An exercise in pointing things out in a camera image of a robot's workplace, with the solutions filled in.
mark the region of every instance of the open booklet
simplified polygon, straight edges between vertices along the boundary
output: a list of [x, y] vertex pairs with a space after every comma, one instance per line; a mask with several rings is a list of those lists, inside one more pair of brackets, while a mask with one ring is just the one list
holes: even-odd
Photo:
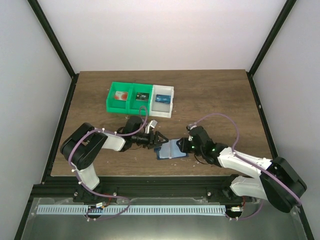
[[175, 159], [175, 158], [188, 157], [187, 153], [180, 151], [177, 145], [178, 140], [179, 139], [169, 140], [169, 142], [162, 144], [161, 147], [155, 148], [154, 152], [156, 153], [156, 158], [158, 160], [161, 160], [161, 159]]

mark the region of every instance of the gray wall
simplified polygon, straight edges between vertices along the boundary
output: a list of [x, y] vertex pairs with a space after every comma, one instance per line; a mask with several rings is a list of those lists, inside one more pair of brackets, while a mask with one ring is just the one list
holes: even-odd
[[303, 207], [320, 239], [320, 1], [298, 0], [254, 76], [279, 154], [308, 186]]
[[0, 7], [0, 238], [14, 238], [40, 183], [70, 77], [26, 0]]
[[39, 0], [74, 70], [247, 69], [285, 0]]

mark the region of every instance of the wooden tabletop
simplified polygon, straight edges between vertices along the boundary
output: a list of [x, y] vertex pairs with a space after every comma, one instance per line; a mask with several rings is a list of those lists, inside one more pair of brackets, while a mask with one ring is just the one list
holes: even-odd
[[[271, 157], [244, 70], [81, 72], [60, 145], [84, 122], [110, 131], [126, 124], [127, 115], [106, 112], [106, 98], [112, 82], [174, 86], [172, 117], [152, 117], [158, 121], [155, 130], [168, 139], [186, 137], [188, 124], [210, 113], [222, 113], [231, 117], [239, 128], [238, 151], [257, 157]], [[199, 125], [205, 128], [214, 142], [231, 146], [236, 139], [234, 126], [221, 116], [207, 118]], [[231, 169], [199, 164], [193, 155], [157, 160], [153, 150], [143, 148], [126, 152], [102, 149], [94, 167], [99, 176], [214, 176], [236, 173]], [[51, 175], [74, 175], [59, 151]]]

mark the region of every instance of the purple cable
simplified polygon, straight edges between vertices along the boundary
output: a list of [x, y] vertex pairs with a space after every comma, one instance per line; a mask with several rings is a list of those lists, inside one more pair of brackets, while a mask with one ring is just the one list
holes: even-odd
[[237, 221], [239, 221], [239, 220], [247, 220], [247, 219], [250, 219], [250, 218], [256, 216], [256, 215], [261, 211], [263, 205], [264, 205], [264, 201], [261, 200], [261, 204], [260, 204], [259, 208], [257, 209], [257, 211], [255, 211], [254, 213], [252, 213], [252, 214], [249, 215], [249, 216], [245, 216], [245, 217], [242, 217], [242, 218], [238, 218]]
[[[126, 137], [126, 136], [131, 136], [131, 135], [134, 135], [134, 134], [140, 132], [140, 131], [144, 128], [144, 126], [146, 125], [147, 119], [148, 119], [148, 110], [147, 110], [147, 108], [146, 108], [145, 106], [141, 106], [141, 107], [140, 107], [140, 109], [139, 109], [140, 114], [141, 114], [142, 108], [144, 108], [144, 110], [145, 110], [145, 119], [144, 119], [144, 122], [143, 122], [143, 124], [141, 125], [141, 127], [140, 127], [138, 130], [134, 131], [134, 132], [126, 133], [126, 134], [119, 134], [119, 133], [116, 133], [116, 132], [114, 132], [114, 131], [106, 131], [104, 128], [103, 128], [103, 129], [96, 128], [96, 129], [94, 129], [94, 130], [91, 130], [91, 131], [87, 132], [87, 133], [75, 144], [74, 148], [72, 149], [72, 151], [71, 151], [71, 153], [70, 153], [70, 155], [69, 155], [68, 163], [69, 163], [69, 165], [72, 167], [72, 169], [73, 169], [73, 170], [76, 169], [76, 168], [72, 165], [72, 162], [71, 162], [73, 155], [75, 154], [75, 152], [76, 152], [77, 148], [80, 146], [80, 144], [81, 144], [88, 136], [90, 136], [91, 134], [96, 133], [96, 132], [103, 132], [103, 133], [108, 133], [108, 134], [112, 134], [112, 135], [116, 135], [116, 136], [120, 136], [120, 137]], [[76, 176], [76, 178], [78, 179], [79, 182], [82, 182], [77, 172], [75, 173], [75, 176]], [[101, 219], [101, 220], [112, 219], [112, 218], [114, 218], [114, 217], [117, 217], [117, 216], [119, 216], [120, 214], [122, 214], [122, 213], [124, 213], [125, 211], [127, 211], [128, 208], [130, 207], [130, 204], [131, 204], [131, 203], [130, 203], [130, 199], [127, 198], [127, 197], [125, 197], [125, 196], [113, 196], [113, 195], [101, 194], [101, 193], [98, 193], [98, 192], [95, 192], [95, 191], [91, 190], [91, 189], [88, 188], [83, 182], [81, 183], [81, 185], [82, 185], [88, 192], [90, 192], [90, 193], [92, 193], [92, 194], [94, 194], [94, 195], [97, 195], [97, 196], [99, 196], [99, 197], [114, 198], [114, 199], [125, 199], [125, 200], [128, 200], [128, 201], [129, 201], [127, 207], [126, 207], [124, 210], [118, 212], [118, 213], [115, 214], [115, 215], [112, 215], [112, 216], [109, 216], [109, 217], [105, 217], [105, 218], [103, 218], [103, 219]]]
[[224, 115], [224, 114], [222, 114], [222, 113], [211, 113], [211, 114], [208, 114], [207, 116], [204, 116], [203, 118], [201, 118], [200, 120], [196, 121], [195, 123], [190, 124], [190, 127], [198, 124], [198, 123], [201, 122], [202, 120], [204, 120], [204, 119], [206, 119], [206, 118], [208, 118], [208, 117], [210, 117], [210, 116], [213, 116], [213, 115], [223, 116], [223, 117], [229, 119], [230, 122], [234, 125], [235, 131], [236, 131], [236, 139], [235, 139], [235, 141], [234, 141], [234, 143], [233, 143], [233, 145], [232, 145], [232, 147], [231, 147], [233, 154], [234, 154], [237, 158], [239, 158], [240, 160], [244, 161], [244, 162], [247, 163], [247, 164], [250, 164], [251, 166], [254, 166], [255, 168], [259, 169], [261, 172], [265, 173], [265, 174], [268, 175], [270, 178], [272, 178], [277, 184], [279, 184], [282, 188], [284, 188], [284, 189], [297, 201], [298, 206], [301, 206], [301, 205], [302, 205], [302, 202], [301, 202], [300, 198], [299, 198], [290, 188], [288, 188], [282, 181], [280, 181], [276, 176], [274, 176], [271, 172], [268, 172], [267, 170], [263, 169], [261, 166], [259, 166], [259, 165], [255, 164], [255, 163], [253, 163], [253, 162], [251, 162], [251, 161], [243, 158], [242, 156], [239, 156], [239, 155], [237, 154], [237, 152], [235, 152], [235, 147], [236, 147], [236, 145], [237, 145], [237, 143], [238, 143], [238, 141], [239, 141], [239, 129], [238, 129], [236, 123], [235, 123], [230, 117], [228, 117], [227, 115]]

